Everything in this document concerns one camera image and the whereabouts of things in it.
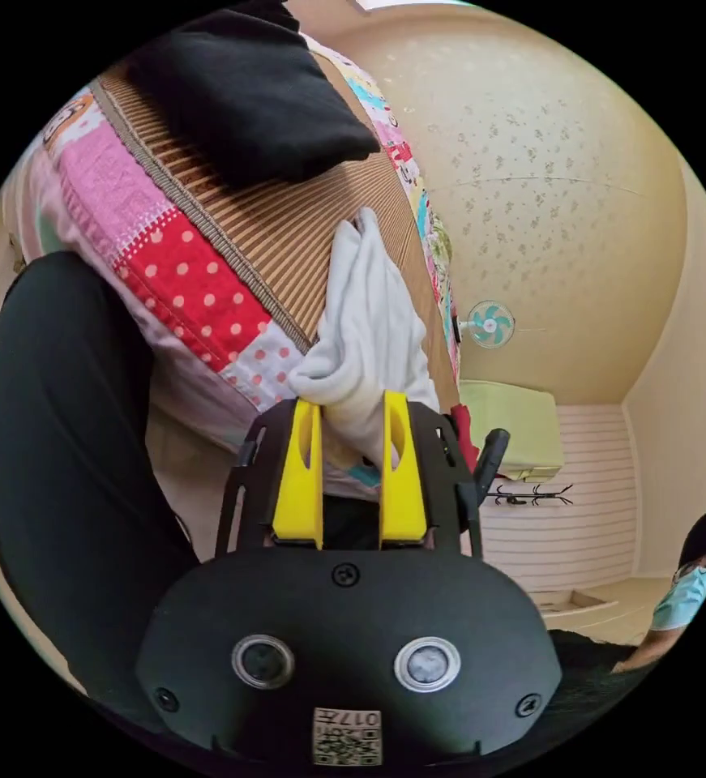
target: wall fan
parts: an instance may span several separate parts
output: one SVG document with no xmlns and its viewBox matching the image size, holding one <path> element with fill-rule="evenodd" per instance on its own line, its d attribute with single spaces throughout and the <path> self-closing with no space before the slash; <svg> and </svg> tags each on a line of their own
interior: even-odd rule
<svg viewBox="0 0 706 778">
<path fill-rule="evenodd" d="M 472 308 L 468 321 L 460 322 L 460 330 L 483 348 L 501 348 L 515 334 L 515 317 L 503 303 L 483 300 Z"/>
</svg>

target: white cloth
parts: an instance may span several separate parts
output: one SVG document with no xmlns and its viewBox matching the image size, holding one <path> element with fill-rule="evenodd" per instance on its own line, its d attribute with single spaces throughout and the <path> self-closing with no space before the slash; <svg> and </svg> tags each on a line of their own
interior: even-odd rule
<svg viewBox="0 0 706 778">
<path fill-rule="evenodd" d="M 403 392 L 439 410 L 421 347 L 425 337 L 377 216 L 362 208 L 354 226 L 342 221 L 336 228 L 319 340 L 290 373 L 289 385 L 323 406 L 337 436 L 382 469 L 383 393 Z"/>
</svg>

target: blue face mask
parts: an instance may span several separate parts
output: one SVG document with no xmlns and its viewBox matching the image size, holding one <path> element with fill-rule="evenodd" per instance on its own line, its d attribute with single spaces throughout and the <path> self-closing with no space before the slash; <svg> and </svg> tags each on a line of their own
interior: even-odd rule
<svg viewBox="0 0 706 778">
<path fill-rule="evenodd" d="M 653 612 L 654 631 L 676 630 L 693 620 L 706 599 L 706 567 L 696 567 L 672 586 Z"/>
</svg>

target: qr code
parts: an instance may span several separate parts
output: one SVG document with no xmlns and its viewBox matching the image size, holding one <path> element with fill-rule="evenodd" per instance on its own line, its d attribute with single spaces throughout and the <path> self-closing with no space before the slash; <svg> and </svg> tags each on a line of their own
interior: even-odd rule
<svg viewBox="0 0 706 778">
<path fill-rule="evenodd" d="M 314 763 L 334 767 L 374 767 L 383 763 L 379 711 L 314 711 Z"/>
</svg>

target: floral wallpaper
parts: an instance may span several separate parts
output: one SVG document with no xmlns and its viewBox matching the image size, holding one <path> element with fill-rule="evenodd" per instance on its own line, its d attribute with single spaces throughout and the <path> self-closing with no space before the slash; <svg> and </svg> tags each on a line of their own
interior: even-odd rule
<svg viewBox="0 0 706 778">
<path fill-rule="evenodd" d="M 519 24 L 451 6 L 376 14 L 328 44 L 396 111 L 452 240 L 460 317 L 493 299 L 516 318 L 499 350 L 465 339 L 462 375 L 622 401 L 682 270 L 676 149 L 603 74 Z"/>
</svg>

